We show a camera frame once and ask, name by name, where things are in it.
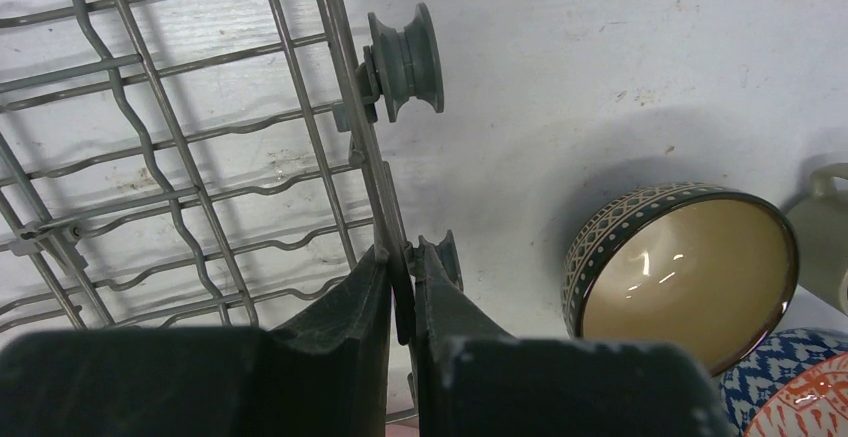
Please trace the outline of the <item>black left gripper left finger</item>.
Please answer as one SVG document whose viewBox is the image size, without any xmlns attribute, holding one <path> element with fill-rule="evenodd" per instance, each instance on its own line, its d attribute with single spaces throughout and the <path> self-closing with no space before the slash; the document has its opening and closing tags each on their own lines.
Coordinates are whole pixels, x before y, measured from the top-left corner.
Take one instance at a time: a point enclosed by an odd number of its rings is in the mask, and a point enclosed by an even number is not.
<svg viewBox="0 0 848 437">
<path fill-rule="evenodd" d="M 368 252 L 273 330 L 44 331 L 1 354 L 5 436 L 380 436 L 390 286 Z"/>
</svg>

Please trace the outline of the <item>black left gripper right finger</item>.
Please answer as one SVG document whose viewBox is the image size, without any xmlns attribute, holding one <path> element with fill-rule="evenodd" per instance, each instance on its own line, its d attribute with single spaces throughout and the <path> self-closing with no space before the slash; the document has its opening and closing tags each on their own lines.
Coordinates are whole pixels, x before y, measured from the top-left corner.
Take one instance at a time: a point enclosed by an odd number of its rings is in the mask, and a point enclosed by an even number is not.
<svg viewBox="0 0 848 437">
<path fill-rule="evenodd" d="M 728 436 L 705 371 L 663 343 L 519 338 L 463 292 L 454 243 L 411 251 L 425 436 Z"/>
</svg>

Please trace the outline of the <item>dark patterned cream bowl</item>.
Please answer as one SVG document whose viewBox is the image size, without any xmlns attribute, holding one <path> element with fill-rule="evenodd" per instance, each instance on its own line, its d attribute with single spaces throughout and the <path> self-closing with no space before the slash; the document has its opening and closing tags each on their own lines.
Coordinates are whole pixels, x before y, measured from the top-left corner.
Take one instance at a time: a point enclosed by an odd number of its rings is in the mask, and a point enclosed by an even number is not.
<svg viewBox="0 0 848 437">
<path fill-rule="evenodd" d="M 571 241 L 563 320 L 574 339 L 673 344 L 719 375 L 777 327 L 799 267 L 796 233 L 768 201 L 701 182 L 640 187 Z"/>
</svg>

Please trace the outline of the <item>grey wire dish rack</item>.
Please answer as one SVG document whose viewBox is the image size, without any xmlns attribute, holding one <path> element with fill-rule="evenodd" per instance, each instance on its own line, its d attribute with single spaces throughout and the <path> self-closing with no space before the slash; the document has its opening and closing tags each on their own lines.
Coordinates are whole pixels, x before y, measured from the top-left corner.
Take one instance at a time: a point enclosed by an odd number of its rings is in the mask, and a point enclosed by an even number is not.
<svg viewBox="0 0 848 437">
<path fill-rule="evenodd" d="M 434 21 L 344 0 L 1 0 L 1 354 L 35 332 L 273 330 L 368 253 L 384 427 L 420 428 L 411 243 L 377 131 L 444 108 Z"/>
</svg>

